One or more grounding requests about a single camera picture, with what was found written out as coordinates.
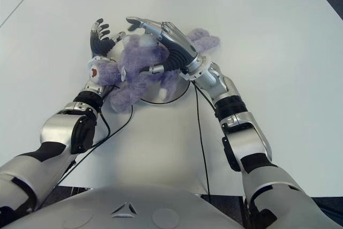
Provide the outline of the robot left hand black silver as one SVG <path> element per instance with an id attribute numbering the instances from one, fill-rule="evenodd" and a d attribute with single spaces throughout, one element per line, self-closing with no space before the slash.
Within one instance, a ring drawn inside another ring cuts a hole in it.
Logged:
<path id="1" fill-rule="evenodd" d="M 92 57 L 103 56 L 107 57 L 108 53 L 125 38 L 125 32 L 111 34 L 109 24 L 104 23 L 104 19 L 100 18 L 94 22 L 90 31 L 90 48 Z"/>

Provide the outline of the robot right hand black silver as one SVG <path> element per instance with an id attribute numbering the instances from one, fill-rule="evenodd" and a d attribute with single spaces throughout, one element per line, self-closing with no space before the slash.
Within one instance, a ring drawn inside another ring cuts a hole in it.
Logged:
<path id="1" fill-rule="evenodd" d="M 154 65 L 145 66 L 140 73 L 156 74 L 180 69 L 188 73 L 196 68 L 196 62 L 203 62 L 206 58 L 196 51 L 187 37 L 171 22 L 158 22 L 138 17 L 126 17 L 131 26 L 130 32 L 143 28 L 145 33 L 153 35 L 169 51 L 167 59 Z"/>

